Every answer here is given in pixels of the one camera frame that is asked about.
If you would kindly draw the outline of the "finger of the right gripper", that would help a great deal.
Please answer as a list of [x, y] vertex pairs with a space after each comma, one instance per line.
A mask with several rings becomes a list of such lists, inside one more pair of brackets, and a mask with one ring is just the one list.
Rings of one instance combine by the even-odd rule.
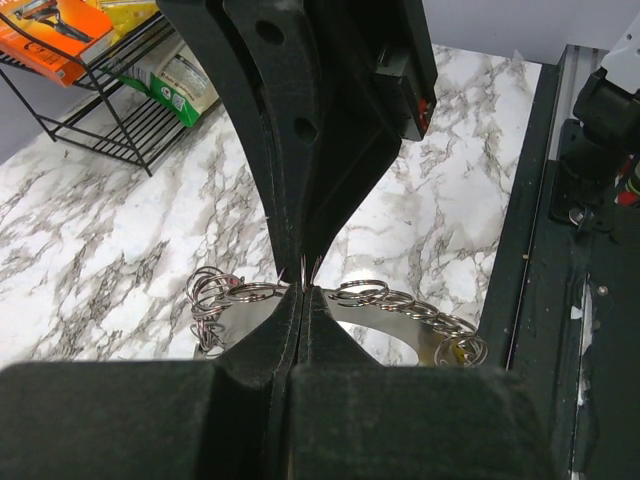
[[420, 1], [314, 1], [328, 63], [324, 117], [302, 253], [324, 257], [346, 221], [395, 160], [424, 138], [438, 77]]
[[277, 270], [300, 280], [321, 129], [320, 62], [301, 1], [162, 1], [232, 120], [262, 200]]

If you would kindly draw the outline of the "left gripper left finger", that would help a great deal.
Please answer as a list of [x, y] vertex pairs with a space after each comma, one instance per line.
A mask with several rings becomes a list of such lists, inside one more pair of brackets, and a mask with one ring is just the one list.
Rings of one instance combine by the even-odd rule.
[[213, 361], [30, 362], [1, 373], [5, 479], [283, 479], [304, 292]]

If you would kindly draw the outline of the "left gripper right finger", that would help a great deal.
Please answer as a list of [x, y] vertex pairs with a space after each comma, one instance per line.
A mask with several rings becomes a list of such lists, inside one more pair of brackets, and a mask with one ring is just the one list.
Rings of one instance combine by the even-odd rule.
[[384, 367], [304, 297], [289, 374], [292, 479], [546, 479], [550, 450], [524, 383], [500, 368]]

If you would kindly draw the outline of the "round metal keyring disc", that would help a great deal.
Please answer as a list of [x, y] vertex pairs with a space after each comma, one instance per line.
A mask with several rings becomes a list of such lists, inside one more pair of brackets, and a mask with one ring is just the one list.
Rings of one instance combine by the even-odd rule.
[[[237, 344], [275, 311], [286, 290], [280, 281], [247, 282], [214, 266], [195, 270], [185, 285], [194, 356], [214, 359]], [[474, 324], [382, 280], [351, 280], [321, 293], [340, 328], [383, 366], [474, 367], [488, 356]]]

